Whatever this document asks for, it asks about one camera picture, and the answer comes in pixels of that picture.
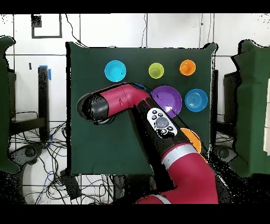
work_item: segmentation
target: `orange cup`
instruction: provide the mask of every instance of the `orange cup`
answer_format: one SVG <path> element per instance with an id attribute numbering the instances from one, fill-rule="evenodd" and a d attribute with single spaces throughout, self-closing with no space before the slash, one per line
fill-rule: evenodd
<path id="1" fill-rule="evenodd" d="M 196 65 L 193 61 L 191 60 L 185 60 L 181 63 L 179 71 L 181 74 L 184 76 L 190 76 L 193 74 L 196 70 Z"/>

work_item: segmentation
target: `orange bowl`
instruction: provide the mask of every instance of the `orange bowl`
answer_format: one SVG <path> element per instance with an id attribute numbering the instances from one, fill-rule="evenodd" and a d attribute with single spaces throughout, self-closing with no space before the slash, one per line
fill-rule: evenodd
<path id="1" fill-rule="evenodd" d="M 201 143 L 200 143 L 199 136 L 195 132 L 193 132 L 187 128 L 181 128 L 180 130 L 184 133 L 184 135 L 187 136 L 187 138 L 190 140 L 190 142 L 192 143 L 194 148 L 198 151 L 198 153 L 200 153 Z"/>
<path id="2" fill-rule="evenodd" d="M 185 60 L 181 63 L 179 71 L 181 74 L 184 76 L 190 76 L 193 74 L 196 70 L 196 65 L 193 61 L 191 60 Z"/>

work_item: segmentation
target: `lime green cup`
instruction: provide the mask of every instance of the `lime green cup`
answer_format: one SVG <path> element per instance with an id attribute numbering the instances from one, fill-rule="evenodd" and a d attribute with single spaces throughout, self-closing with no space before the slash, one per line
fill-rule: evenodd
<path id="1" fill-rule="evenodd" d="M 149 67 L 149 74 L 154 79 L 159 79 L 164 74 L 164 68 L 160 63 L 153 63 Z"/>

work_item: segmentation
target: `blue bowl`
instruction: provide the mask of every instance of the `blue bowl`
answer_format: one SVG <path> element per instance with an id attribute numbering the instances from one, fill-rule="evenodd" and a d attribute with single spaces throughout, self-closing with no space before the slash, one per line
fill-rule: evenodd
<path id="1" fill-rule="evenodd" d="M 105 67 L 105 76 L 112 82 L 121 81 L 127 73 L 125 65 L 121 61 L 110 61 Z"/>
<path id="2" fill-rule="evenodd" d="M 142 84 L 135 83 L 135 85 L 138 86 L 138 87 L 140 87 L 140 88 L 142 88 L 142 89 L 144 89 L 146 91 L 146 88 Z"/>
<path id="3" fill-rule="evenodd" d="M 206 107 L 207 103 L 207 95 L 201 89 L 193 89 L 186 94 L 186 107 L 193 112 L 202 111 Z"/>

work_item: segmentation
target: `control button panel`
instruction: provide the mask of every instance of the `control button panel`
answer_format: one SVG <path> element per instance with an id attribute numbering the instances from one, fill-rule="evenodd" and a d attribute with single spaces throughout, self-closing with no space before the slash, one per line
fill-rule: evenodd
<path id="1" fill-rule="evenodd" d="M 147 120 L 160 138 L 165 135 L 177 135 L 177 129 L 165 112 L 159 108 L 151 108 L 147 113 Z"/>

